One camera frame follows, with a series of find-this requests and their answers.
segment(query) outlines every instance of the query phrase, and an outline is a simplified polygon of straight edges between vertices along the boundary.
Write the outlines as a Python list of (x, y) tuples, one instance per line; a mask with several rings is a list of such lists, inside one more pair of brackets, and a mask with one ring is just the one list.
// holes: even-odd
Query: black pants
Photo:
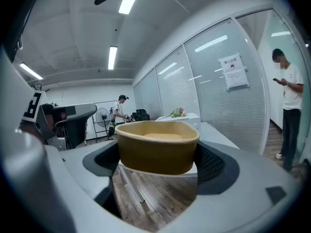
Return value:
[(283, 168), (287, 171), (292, 169), (293, 159), (297, 148), (301, 112), (298, 109), (283, 109), (283, 144), (281, 154), (285, 157)]

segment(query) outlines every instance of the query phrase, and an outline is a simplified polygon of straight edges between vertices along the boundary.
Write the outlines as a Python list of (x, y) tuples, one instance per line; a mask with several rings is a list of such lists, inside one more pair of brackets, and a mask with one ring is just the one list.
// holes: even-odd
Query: paper sign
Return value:
[(238, 69), (225, 73), (227, 88), (248, 84), (245, 69)]
[(23, 120), (36, 122), (39, 107), (42, 104), (49, 103), (47, 95), (44, 91), (35, 91), (33, 98), (29, 102), (29, 106), (22, 117)]
[(238, 53), (219, 59), (219, 61), (222, 65), (224, 73), (231, 72), (231, 71), (238, 70), (238, 69), (244, 69), (242, 60)]

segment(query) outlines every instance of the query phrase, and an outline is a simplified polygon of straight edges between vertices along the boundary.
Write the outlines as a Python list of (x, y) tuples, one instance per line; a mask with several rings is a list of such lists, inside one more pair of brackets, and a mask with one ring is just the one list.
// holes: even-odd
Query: bowl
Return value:
[(185, 122), (131, 122), (115, 131), (121, 161), (128, 168), (169, 175), (192, 168), (200, 135)]

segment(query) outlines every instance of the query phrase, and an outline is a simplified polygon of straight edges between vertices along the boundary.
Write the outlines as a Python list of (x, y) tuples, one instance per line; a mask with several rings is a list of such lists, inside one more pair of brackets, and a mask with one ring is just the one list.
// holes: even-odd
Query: white shirt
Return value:
[[(119, 112), (121, 115), (123, 115), (123, 110), (122, 110), (122, 106), (121, 106), (120, 103), (115, 102), (115, 103), (113, 104), (113, 111), (115, 111), (115, 110), (118, 110), (118, 112)], [(123, 117), (119, 117), (119, 116), (116, 116), (116, 115), (115, 115), (115, 120), (116, 120), (116, 123), (124, 122), (124, 118), (123, 118)]]
[[(290, 66), (284, 70), (284, 79), (290, 83), (300, 83), (303, 84), (303, 79), (299, 72), (298, 67), (295, 64), (290, 64)], [(302, 93), (295, 92), (288, 86), (284, 86), (284, 103), (283, 108), (285, 110), (291, 109), (302, 109)]]

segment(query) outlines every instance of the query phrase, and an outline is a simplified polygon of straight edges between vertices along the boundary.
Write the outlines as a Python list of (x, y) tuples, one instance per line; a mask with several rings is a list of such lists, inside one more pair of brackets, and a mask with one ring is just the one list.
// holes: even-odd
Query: sneaker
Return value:
[(277, 158), (277, 159), (282, 159), (282, 158), (283, 158), (283, 155), (282, 155), (281, 153), (277, 153), (277, 154), (276, 154), (276, 158)]

